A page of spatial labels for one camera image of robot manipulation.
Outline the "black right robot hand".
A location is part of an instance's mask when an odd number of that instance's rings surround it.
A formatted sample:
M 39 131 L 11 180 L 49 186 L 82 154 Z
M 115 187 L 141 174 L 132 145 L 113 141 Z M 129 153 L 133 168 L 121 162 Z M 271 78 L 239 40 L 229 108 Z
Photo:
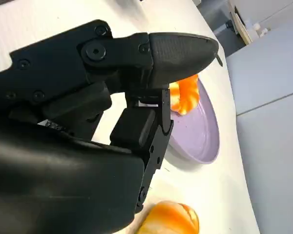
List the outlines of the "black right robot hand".
M 186 33 L 94 20 L 0 72 L 0 234 L 110 234 L 143 208 L 173 129 L 169 84 L 218 59 Z

